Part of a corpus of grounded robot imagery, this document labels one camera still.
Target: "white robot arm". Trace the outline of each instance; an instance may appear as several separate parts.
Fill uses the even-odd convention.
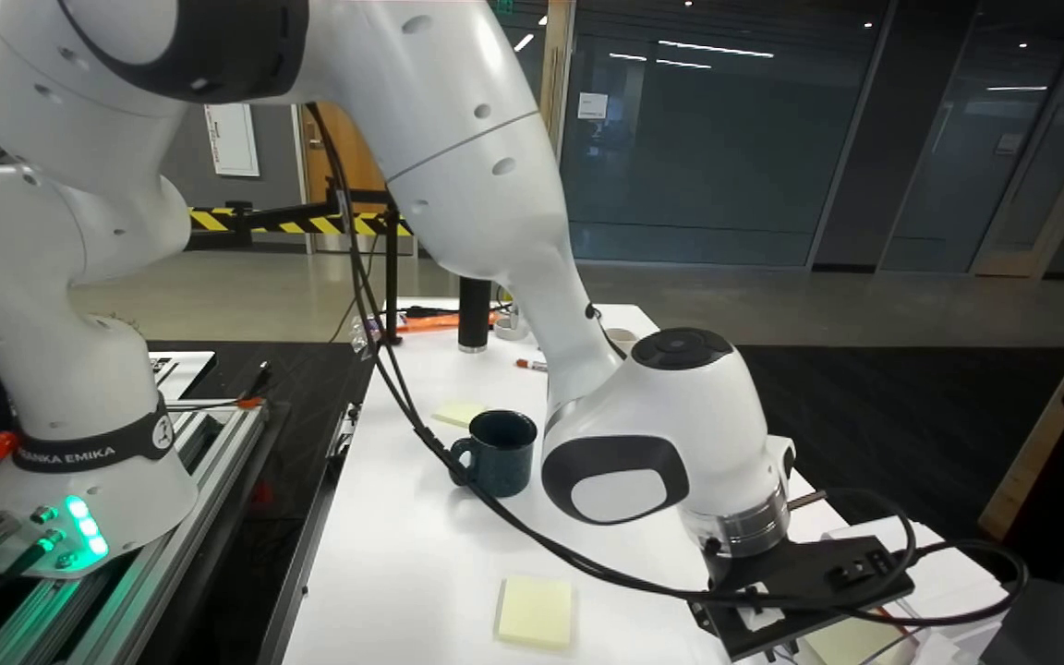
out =
[[[184,513],[174,456],[133,443],[160,443],[161,422],[141,341],[75,320],[62,288],[184,246],[184,204],[160,158],[184,104],[229,100],[341,100],[421,246],[521,299],[550,371],[541,486],[565,513],[621,524],[681,506],[722,557],[783,541],[783,450],[741,360],[710,334],[656,334],[628,363],[604,349],[573,265],[554,151],[484,0],[0,0],[0,145],[35,178],[27,208],[45,201],[27,224],[45,233],[9,248],[18,272],[0,296],[27,305],[0,305],[0,334],[50,321],[28,337],[45,360],[0,344],[28,440],[0,472],[0,512],[101,488],[102,538],[125,549]],[[13,182],[0,173],[0,201],[18,195]],[[125,549],[33,572],[88,572]]]

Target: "white table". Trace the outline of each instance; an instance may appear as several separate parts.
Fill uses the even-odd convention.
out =
[[[608,331],[649,334],[639,306],[603,306]],[[406,337],[399,363],[423,422],[442,443],[465,438],[437,422],[449,405],[506,406],[541,422],[541,375],[518,371],[532,360],[524,344],[490,337],[487,353],[456,353],[453,334]],[[538,482],[506,502],[546,538],[635,578],[674,589],[700,589],[705,565],[683,538],[674,512],[623,528],[592,528],[550,506]],[[789,538],[817,541],[846,520],[817,502],[794,513]],[[969,589],[945,599],[969,611],[996,584],[961,554],[915,572],[920,589],[943,582]],[[496,640],[496,611],[506,578],[546,578],[577,589],[573,651],[532,651]],[[934,631],[938,656],[958,651],[953,637]],[[421,450],[381,381],[368,386],[359,432],[342,462],[342,482],[322,533],[307,599],[300,608],[283,663],[352,663],[352,665],[722,665],[711,637],[694,627],[683,604],[649,599],[587,582],[508,533],[475,501],[456,493],[442,466]]]

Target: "dark green mug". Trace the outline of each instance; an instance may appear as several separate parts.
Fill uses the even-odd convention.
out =
[[[460,462],[456,486],[496,501],[518,496],[532,476],[534,422],[518,412],[484,412],[470,422],[470,438],[449,446]]]

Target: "green light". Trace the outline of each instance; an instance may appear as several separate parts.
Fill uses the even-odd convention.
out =
[[[80,501],[80,496],[71,496],[71,501],[62,501],[65,502],[65,513],[75,517],[75,520],[83,520],[88,517],[88,502]]]
[[[88,541],[88,551],[92,551],[97,557],[102,557],[109,549],[102,545],[102,538],[92,538],[92,541]]]

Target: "floor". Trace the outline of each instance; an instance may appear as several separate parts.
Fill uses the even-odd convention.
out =
[[[402,296],[453,296],[453,278],[402,258]],[[798,349],[1064,349],[1064,281],[583,265],[599,305],[656,326]],[[147,341],[348,341],[348,257],[189,251],[147,273],[75,288],[75,305]]]

